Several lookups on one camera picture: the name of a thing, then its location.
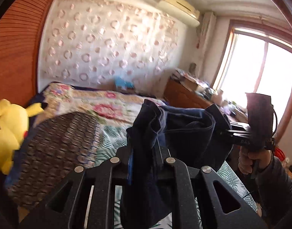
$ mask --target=bedspread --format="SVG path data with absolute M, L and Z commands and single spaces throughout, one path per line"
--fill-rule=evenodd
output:
M 115 156 L 117 149 L 127 144 L 126 129 L 134 122 L 144 99 L 149 99 L 158 106 L 164 105 L 164 102 L 154 98 L 124 95 L 112 91 L 78 90 L 60 83 L 51 83 L 43 94 L 45 96 L 44 102 L 48 103 L 48 106 L 44 113 L 37 116 L 34 126 L 48 118 L 76 111 L 96 117 L 101 129 L 95 166 Z M 248 190 L 226 162 L 217 173 L 239 196 L 244 197 L 248 194 Z M 122 228 L 120 221 L 121 194 L 122 188 L 117 186 L 115 189 L 114 228 Z M 257 210 L 251 195 L 246 196 L 244 200 L 255 211 Z M 196 209 L 200 217 L 197 200 Z M 169 214 L 152 228 L 172 228 L 171 225 L 172 216 Z

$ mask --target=hand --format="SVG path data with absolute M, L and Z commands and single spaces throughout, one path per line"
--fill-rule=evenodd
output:
M 241 171 L 241 173 L 247 175 L 249 173 L 252 173 L 252 164 L 253 160 L 259 159 L 259 169 L 266 168 L 272 158 L 271 151 L 268 150 L 261 150 L 258 152 L 249 152 L 247 148 L 244 148 L 243 146 L 240 147 L 240 158 L 238 163 L 238 168 Z

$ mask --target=denim fabric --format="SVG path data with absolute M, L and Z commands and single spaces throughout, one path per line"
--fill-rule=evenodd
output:
M 129 166 L 132 183 L 123 187 L 121 198 L 124 229 L 148 229 L 171 213 L 171 190 L 156 183 L 153 158 L 156 140 L 186 165 L 195 168 L 209 165 L 217 171 L 232 145 L 220 142 L 214 129 L 231 129 L 217 107 L 207 110 L 157 107 L 152 101 L 144 101 L 133 126 L 127 129 L 133 164 Z

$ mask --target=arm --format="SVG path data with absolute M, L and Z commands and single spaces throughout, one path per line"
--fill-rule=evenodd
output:
M 285 172 L 280 161 L 267 150 L 248 153 L 240 152 L 239 169 L 242 173 L 252 172 L 252 159 L 260 160 L 260 172 L 256 177 L 259 194 L 265 211 L 273 225 L 276 225 L 292 206 L 292 180 Z

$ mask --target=air conditioner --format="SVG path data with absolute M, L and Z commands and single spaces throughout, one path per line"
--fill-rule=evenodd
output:
M 185 0 L 160 0 L 157 7 L 188 26 L 200 25 L 200 12 Z

